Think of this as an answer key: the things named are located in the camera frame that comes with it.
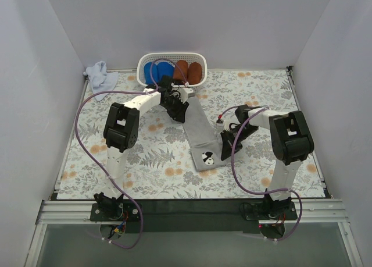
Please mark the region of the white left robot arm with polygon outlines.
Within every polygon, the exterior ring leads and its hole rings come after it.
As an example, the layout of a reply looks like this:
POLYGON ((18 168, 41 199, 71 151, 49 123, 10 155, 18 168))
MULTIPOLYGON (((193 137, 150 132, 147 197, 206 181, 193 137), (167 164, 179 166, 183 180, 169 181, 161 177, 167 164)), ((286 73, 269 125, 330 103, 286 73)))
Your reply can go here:
POLYGON ((120 104, 113 103, 109 108, 103 137, 107 146, 105 174, 108 183, 100 193, 94 194, 97 203, 98 219, 103 221, 139 221, 141 207, 136 202, 125 202, 126 196, 119 183, 123 181, 123 170, 129 150, 138 140, 140 118, 152 108, 160 105, 176 122, 184 123, 193 89, 177 86, 175 81, 164 76, 160 83, 145 87, 136 92, 133 99, 120 104))

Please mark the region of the grey panda towel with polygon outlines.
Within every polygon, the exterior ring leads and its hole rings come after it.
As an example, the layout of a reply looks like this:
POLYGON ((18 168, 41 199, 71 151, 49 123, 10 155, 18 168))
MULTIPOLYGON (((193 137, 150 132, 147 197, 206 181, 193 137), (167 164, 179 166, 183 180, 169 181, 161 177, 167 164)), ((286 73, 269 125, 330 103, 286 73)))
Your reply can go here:
POLYGON ((198 172, 224 166, 221 160, 221 144, 212 129, 199 99, 188 99, 184 131, 187 135, 192 160, 198 172))

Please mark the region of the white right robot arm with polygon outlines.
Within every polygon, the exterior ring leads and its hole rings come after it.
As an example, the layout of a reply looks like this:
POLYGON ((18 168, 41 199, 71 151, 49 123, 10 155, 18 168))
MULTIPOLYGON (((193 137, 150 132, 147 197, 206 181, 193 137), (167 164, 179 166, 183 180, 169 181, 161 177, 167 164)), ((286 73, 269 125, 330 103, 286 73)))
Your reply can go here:
POLYGON ((261 106, 234 107, 236 124, 228 124, 220 133, 221 160, 234 159, 242 149, 242 141, 259 129, 270 132, 276 158, 270 185, 256 201, 244 202, 239 211, 245 220, 273 220, 275 225, 296 220, 299 212, 292 201, 295 176, 301 164, 314 150, 314 142, 301 111, 278 112, 261 106))

